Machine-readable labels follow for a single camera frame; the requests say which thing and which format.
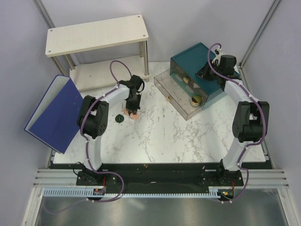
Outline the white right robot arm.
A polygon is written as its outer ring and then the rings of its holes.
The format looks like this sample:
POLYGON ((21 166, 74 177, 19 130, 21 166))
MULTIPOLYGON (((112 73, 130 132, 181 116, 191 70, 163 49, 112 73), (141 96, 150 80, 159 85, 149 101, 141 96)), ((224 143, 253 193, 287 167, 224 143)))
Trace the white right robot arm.
POLYGON ((251 146, 260 145, 266 134, 269 104, 259 101, 234 74, 236 58, 232 55, 218 55, 208 59, 197 72, 202 79, 218 82, 221 89, 232 99, 237 109, 232 123, 233 142, 226 156, 221 159, 215 179, 220 185, 241 180, 242 161, 251 146))

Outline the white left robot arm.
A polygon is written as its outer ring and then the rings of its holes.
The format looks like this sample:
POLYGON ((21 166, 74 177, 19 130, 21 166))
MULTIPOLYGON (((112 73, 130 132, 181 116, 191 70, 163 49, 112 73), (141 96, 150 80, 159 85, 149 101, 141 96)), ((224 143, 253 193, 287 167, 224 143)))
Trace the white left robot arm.
POLYGON ((85 96, 79 111, 77 125, 80 134, 86 139, 86 160, 77 173, 78 186, 97 186, 103 181, 101 172, 101 140, 108 128, 110 107, 126 102, 125 115, 136 120, 139 117, 141 92, 145 88, 144 81, 133 75, 128 81, 119 81, 117 86, 100 97, 85 96))

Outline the pink makeup sponge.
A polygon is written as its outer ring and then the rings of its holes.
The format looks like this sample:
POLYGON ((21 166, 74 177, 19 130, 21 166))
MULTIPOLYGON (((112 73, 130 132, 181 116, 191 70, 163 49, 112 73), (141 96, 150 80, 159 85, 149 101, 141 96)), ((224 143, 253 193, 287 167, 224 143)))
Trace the pink makeup sponge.
POLYGON ((125 111, 125 114, 129 116, 132 120, 137 120, 139 118, 139 113, 130 113, 129 111, 125 111))

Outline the smoked clear drawer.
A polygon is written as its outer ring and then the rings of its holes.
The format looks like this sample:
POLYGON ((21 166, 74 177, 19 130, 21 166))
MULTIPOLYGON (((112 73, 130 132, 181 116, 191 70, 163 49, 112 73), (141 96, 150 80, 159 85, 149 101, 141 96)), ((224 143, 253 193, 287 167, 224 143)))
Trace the smoked clear drawer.
POLYGON ((206 103, 208 94, 172 58, 170 59, 169 74, 188 96, 200 97, 201 105, 206 103))
POLYGON ((204 109, 202 101, 193 102, 199 95, 172 69, 154 77, 154 84, 167 101, 185 119, 189 120, 204 109))

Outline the gold cosmetic jar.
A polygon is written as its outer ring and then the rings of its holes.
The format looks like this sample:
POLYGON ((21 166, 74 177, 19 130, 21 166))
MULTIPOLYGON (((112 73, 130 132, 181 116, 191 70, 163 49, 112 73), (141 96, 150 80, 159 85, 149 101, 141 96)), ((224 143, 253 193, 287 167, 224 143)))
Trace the gold cosmetic jar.
POLYGON ((202 96, 194 95, 194 96, 191 97, 191 105, 193 107, 198 107, 198 106, 200 106, 202 100, 203 100, 202 96))

